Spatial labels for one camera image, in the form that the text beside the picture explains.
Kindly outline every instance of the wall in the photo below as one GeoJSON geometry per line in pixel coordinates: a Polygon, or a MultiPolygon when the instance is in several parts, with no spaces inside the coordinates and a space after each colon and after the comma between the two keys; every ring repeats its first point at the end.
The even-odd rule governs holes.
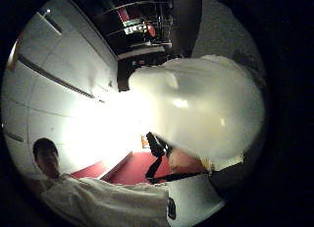
{"type": "Polygon", "coordinates": [[[105,103],[108,94],[118,93],[117,60],[68,0],[51,0],[42,8],[48,9],[47,17],[62,33],[37,13],[23,32],[21,55],[45,73],[104,102],[59,85],[18,61],[14,70],[5,72],[1,97],[10,153],[17,168],[30,178],[41,177],[31,148],[42,137],[57,145],[62,172],[73,173],[100,160],[111,169],[131,150],[126,143],[117,144],[115,121],[105,103]]]}

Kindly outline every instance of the red carpet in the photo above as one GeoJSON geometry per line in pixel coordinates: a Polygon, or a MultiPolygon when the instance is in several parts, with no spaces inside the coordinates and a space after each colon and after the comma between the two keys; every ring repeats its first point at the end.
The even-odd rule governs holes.
{"type": "MultiPolygon", "coordinates": [[[[112,184],[134,185],[138,183],[148,183],[145,173],[149,166],[156,160],[150,152],[134,152],[131,158],[108,180],[112,184]]],[[[163,161],[156,173],[156,176],[164,176],[170,173],[167,157],[163,161]]]]}

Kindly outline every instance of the man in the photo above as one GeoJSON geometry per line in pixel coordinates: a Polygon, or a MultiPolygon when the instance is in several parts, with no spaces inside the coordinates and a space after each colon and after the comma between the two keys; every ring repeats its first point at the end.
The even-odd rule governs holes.
{"type": "MultiPolygon", "coordinates": [[[[34,143],[33,155],[47,177],[33,190],[69,222],[78,226],[169,226],[165,183],[117,186],[98,179],[76,179],[61,174],[58,149],[45,138],[34,143]]],[[[173,173],[188,172],[197,164],[197,159],[177,149],[172,151],[169,159],[173,173]]]]}

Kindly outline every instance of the white shirt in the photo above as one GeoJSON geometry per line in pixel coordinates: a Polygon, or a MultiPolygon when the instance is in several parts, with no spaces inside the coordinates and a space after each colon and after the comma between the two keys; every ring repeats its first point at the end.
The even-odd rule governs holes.
{"type": "Polygon", "coordinates": [[[169,226],[168,187],[137,184],[117,186],[93,179],[62,175],[42,182],[42,199],[78,226],[169,226]]]}

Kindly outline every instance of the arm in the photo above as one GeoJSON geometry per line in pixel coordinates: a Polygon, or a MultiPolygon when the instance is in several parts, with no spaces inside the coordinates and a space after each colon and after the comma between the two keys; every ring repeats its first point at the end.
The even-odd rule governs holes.
{"type": "Polygon", "coordinates": [[[23,177],[24,182],[28,186],[28,188],[38,197],[40,198],[40,194],[43,192],[43,188],[40,184],[39,180],[31,180],[27,177],[23,177]]]}

